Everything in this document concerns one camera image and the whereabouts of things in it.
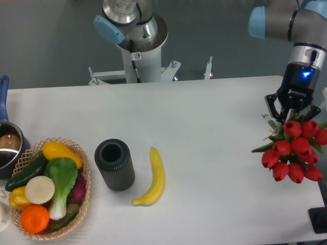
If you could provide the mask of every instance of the bok choy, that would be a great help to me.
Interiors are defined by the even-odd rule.
[[[66,215],[67,196],[77,178],[76,163],[71,158],[55,158],[47,164],[44,174],[55,184],[55,193],[49,208],[50,219],[61,219]]]

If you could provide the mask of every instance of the label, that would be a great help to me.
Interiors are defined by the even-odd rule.
[[[126,0],[116,0],[116,5],[113,9],[115,14],[118,15],[130,15],[134,12],[136,1],[129,3]]]
[[[135,61],[135,60],[141,60],[141,53],[140,52],[135,52],[135,53],[131,53],[131,60]]]

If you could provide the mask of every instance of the yellow bell pepper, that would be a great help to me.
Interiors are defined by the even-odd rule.
[[[81,158],[63,143],[49,141],[42,147],[42,152],[45,158],[49,161],[57,157],[68,157],[75,161],[77,169],[80,169],[83,166]]]
[[[18,210],[24,210],[32,205],[25,195],[25,186],[16,188],[9,193],[9,205]]]

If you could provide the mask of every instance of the wicker basket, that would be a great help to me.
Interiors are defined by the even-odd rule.
[[[24,236],[30,237],[33,240],[50,240],[57,237],[60,237],[67,232],[71,231],[84,217],[87,206],[88,206],[88,200],[90,195],[90,185],[91,185],[91,179],[90,179],[90,170],[89,165],[87,161],[87,156],[83,149],[76,144],[75,142],[63,139],[63,138],[53,138],[53,139],[46,139],[45,141],[41,141],[40,143],[35,144],[31,149],[26,150],[25,153],[22,154],[21,158],[18,160],[18,163],[16,164],[16,168],[13,172],[12,177],[14,177],[17,173],[22,171],[27,165],[29,165],[42,151],[43,145],[48,141],[57,141],[65,144],[68,146],[74,153],[76,153],[83,162],[83,168],[82,168],[82,175],[86,181],[86,194],[83,200],[81,201],[75,201],[73,198],[68,197],[67,199],[67,214],[72,213],[76,208],[79,208],[79,212],[76,215],[76,217],[69,222],[66,226],[62,227],[60,230],[49,233],[47,232],[47,229],[44,231],[37,233],[37,234],[31,234],[26,232],[20,224],[20,214],[21,211],[17,210],[15,208],[10,209],[11,212],[11,218],[14,223],[14,225],[17,227],[17,229],[20,231],[20,233],[24,234]],[[50,220],[48,227],[51,225],[57,224],[61,222],[64,218],[60,220]]]

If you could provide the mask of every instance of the red tulip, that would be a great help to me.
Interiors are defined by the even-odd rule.
[[[318,145],[327,144],[327,129],[319,129],[315,135],[315,141]]]
[[[296,154],[311,154],[312,148],[306,138],[298,137],[292,141],[292,147]]]
[[[319,125],[316,121],[307,121],[302,125],[302,136],[305,138],[315,137],[319,130]]]
[[[318,169],[313,164],[307,164],[308,170],[304,171],[304,175],[307,179],[312,181],[320,181],[322,180],[322,173],[320,169]]]
[[[302,162],[307,163],[318,163],[319,158],[315,151],[311,151],[311,154],[309,152],[305,152],[304,154],[298,153],[296,154],[298,159]]]
[[[300,164],[294,162],[288,165],[288,177],[297,184],[302,182],[305,176]]]
[[[274,177],[275,181],[281,181],[285,178],[288,173],[287,164],[284,162],[277,163],[274,168],[272,169],[272,176]]]
[[[292,152],[292,145],[286,140],[280,140],[272,146],[272,150],[278,155],[286,156]]]
[[[296,138],[301,135],[301,124],[298,121],[288,121],[284,124],[285,133],[292,138]]]
[[[261,158],[262,165],[268,168],[272,168],[278,161],[279,155],[275,154],[273,150],[265,151]]]

